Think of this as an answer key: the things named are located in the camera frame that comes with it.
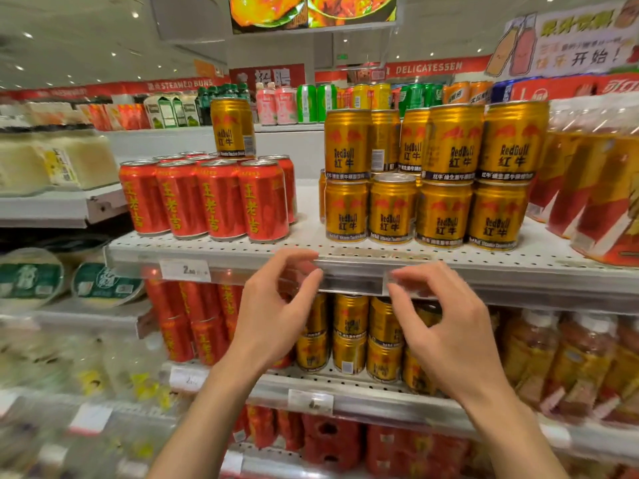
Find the group of clear bottles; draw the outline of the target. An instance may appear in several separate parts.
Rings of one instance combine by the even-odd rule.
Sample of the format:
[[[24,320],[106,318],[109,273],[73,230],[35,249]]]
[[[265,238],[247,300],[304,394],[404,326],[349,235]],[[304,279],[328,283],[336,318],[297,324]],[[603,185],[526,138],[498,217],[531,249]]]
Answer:
[[[146,479],[178,414],[159,334],[145,339],[0,332],[0,479]],[[73,434],[80,405],[113,407]]]

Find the row of orange cans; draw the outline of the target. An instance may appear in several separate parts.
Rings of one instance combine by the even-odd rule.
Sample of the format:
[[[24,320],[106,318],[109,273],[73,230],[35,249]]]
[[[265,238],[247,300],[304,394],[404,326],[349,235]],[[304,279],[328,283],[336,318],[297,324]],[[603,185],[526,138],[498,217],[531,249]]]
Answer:
[[[490,81],[459,81],[443,87],[443,104],[490,103],[493,83]]]

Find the orange tea bottle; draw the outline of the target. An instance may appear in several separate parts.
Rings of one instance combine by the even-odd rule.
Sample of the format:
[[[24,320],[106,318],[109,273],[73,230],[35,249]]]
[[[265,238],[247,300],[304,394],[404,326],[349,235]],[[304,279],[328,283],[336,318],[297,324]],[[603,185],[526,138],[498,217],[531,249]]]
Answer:
[[[613,102],[592,134],[596,177],[570,245],[601,264],[639,268],[639,92]]]
[[[550,103],[550,118],[540,156],[540,165],[529,192],[526,216],[547,223],[567,167],[563,130],[580,112],[577,97],[555,99]]]
[[[606,156],[626,122],[627,107],[621,94],[588,97],[560,130],[566,163],[546,223],[546,229],[554,235],[568,240],[576,232]]]

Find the row of green cans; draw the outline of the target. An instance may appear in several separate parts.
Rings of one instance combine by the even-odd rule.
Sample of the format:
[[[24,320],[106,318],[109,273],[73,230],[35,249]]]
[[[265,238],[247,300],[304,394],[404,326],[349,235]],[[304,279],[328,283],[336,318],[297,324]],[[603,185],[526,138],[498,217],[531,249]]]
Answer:
[[[329,111],[338,109],[338,91],[333,84],[304,84],[297,87],[295,92],[299,124],[324,122]]]
[[[400,88],[397,109],[403,119],[408,110],[430,108],[443,104],[443,84],[413,83]]]

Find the white price label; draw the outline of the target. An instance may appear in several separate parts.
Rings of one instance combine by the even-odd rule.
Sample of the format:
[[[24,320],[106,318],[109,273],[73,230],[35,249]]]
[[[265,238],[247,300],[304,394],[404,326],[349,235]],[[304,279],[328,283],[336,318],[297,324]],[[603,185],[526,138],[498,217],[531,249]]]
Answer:
[[[572,437],[567,427],[556,423],[539,423],[540,429],[550,446],[557,450],[570,450]]]
[[[84,436],[100,435],[105,430],[113,412],[113,407],[97,403],[84,403],[79,406],[68,430],[73,434]]]
[[[196,394],[203,387],[210,370],[201,367],[173,365],[169,372],[169,386],[177,392]]]
[[[158,265],[163,280],[212,283],[209,264],[202,259],[160,258]]]
[[[220,467],[219,478],[241,478],[244,454],[242,451],[227,450]]]

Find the row of dark green bottles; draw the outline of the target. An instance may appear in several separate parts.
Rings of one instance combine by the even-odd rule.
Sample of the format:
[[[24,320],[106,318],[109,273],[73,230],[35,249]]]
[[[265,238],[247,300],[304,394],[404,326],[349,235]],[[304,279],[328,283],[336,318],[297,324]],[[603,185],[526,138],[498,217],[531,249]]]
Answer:
[[[197,89],[196,105],[199,118],[203,126],[212,126],[211,103],[214,99],[223,97],[242,98],[251,100],[249,86],[246,83],[224,83],[217,86],[199,87]]]

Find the row of green white cartons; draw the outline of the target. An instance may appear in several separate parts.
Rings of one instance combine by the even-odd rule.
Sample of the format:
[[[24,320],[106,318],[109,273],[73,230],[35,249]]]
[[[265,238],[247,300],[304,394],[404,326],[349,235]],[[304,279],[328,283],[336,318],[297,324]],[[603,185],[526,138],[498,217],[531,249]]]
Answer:
[[[201,126],[195,94],[150,95],[143,106],[151,129]]]

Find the gold energy drink can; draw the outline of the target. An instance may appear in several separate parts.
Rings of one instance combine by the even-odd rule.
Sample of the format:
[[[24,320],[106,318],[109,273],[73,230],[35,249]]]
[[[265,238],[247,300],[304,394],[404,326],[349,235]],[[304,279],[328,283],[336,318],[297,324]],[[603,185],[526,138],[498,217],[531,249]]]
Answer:
[[[249,102],[239,97],[219,97],[210,104],[217,155],[220,158],[255,158],[254,123]]]

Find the clear plastic label holder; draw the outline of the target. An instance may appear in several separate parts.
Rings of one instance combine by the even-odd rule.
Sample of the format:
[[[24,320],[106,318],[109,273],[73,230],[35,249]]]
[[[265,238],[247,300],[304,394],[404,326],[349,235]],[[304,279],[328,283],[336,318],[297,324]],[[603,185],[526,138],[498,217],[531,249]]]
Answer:
[[[390,275],[403,264],[382,260],[318,260],[323,271],[319,291],[332,294],[357,294],[388,297]]]

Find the stack of gold cans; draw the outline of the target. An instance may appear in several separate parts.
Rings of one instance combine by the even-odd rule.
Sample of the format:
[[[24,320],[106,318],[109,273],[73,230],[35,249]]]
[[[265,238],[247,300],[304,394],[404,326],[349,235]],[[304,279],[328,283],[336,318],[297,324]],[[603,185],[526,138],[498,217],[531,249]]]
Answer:
[[[514,250],[548,123],[547,101],[328,111],[326,238]]]
[[[307,373],[325,367],[346,376],[365,372],[383,384],[401,381],[415,394],[446,396],[411,352],[386,297],[318,294],[292,354]]]

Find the person's right hand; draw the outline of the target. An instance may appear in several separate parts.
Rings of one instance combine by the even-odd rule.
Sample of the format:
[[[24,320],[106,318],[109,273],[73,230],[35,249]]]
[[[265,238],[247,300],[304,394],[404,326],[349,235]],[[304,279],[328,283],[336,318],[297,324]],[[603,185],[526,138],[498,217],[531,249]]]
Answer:
[[[409,346],[442,391],[459,402],[479,388],[507,382],[488,308],[456,271],[435,262],[401,267],[391,276],[390,283],[408,295],[423,292],[435,297],[442,308],[441,321],[425,325],[425,344]]]

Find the hanging food picture sign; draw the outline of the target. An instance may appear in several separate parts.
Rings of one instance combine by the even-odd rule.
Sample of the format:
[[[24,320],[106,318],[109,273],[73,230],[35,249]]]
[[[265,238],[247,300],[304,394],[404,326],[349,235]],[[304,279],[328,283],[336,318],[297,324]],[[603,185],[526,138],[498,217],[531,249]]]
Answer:
[[[234,34],[394,23],[397,0],[228,0]]]

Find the person's left hand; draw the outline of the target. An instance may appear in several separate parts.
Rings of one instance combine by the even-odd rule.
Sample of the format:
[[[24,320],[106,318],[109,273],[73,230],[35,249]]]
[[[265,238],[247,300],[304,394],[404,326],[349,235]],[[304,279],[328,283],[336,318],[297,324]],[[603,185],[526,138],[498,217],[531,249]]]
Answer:
[[[246,281],[229,350],[257,348],[268,359],[265,371],[291,351],[306,325],[284,328],[280,323],[280,277],[289,268],[319,268],[315,264],[318,257],[319,253],[310,249],[280,249]]]

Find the red cola carton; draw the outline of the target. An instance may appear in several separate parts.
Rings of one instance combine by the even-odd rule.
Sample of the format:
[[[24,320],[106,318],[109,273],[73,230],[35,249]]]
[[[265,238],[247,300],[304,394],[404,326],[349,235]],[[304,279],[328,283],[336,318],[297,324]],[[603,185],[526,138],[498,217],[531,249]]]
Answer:
[[[639,72],[582,74],[552,78],[524,78],[496,83],[491,103],[566,99],[587,95],[620,94],[639,91]]]

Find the red wall banner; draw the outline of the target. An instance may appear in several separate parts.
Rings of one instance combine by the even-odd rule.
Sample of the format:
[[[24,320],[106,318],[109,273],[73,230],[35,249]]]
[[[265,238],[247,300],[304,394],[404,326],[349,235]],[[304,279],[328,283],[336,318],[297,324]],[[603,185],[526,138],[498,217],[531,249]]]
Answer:
[[[428,59],[423,61],[404,61],[395,63],[380,62],[364,64],[339,65],[336,70],[328,69],[315,72],[315,82],[335,82],[355,80],[361,73],[371,81],[389,79],[406,79],[410,77],[430,77],[440,75],[456,75],[463,73],[483,73],[492,54],[473,57],[452,57],[444,59]]]
[[[85,86],[49,87],[36,89],[4,90],[0,89],[0,97],[7,97],[14,101],[35,101],[45,98],[60,98],[62,100],[111,97],[114,95],[142,95],[156,93],[172,93],[196,91],[200,87],[219,86],[231,83],[228,76],[193,77],[150,81],[118,81],[98,83]]]

